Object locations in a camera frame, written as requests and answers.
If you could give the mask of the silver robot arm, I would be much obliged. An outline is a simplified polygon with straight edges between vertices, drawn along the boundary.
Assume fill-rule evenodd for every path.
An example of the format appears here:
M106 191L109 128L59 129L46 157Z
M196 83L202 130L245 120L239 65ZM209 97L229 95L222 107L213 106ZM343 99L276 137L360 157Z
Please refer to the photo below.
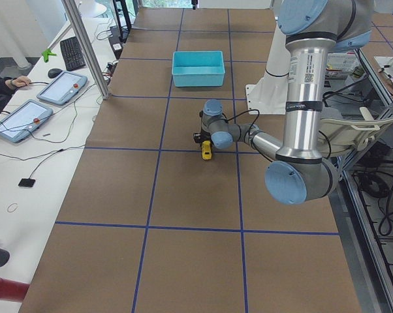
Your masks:
M373 1L284 1L277 17L290 54L283 139L256 125L229 123L220 101L209 100L195 141L210 140L219 149L244 142L271 158L265 184L281 203L300 204L333 191L336 169L317 149L327 57L369 42L373 10Z

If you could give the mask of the seated person's hand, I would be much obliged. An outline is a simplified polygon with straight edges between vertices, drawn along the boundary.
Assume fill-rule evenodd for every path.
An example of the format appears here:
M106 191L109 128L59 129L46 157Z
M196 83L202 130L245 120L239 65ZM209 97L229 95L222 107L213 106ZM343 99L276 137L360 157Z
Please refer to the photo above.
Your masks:
M26 87L30 83L31 83L31 80L27 76L19 76L17 78L11 79L11 81L10 81L10 84L14 89Z

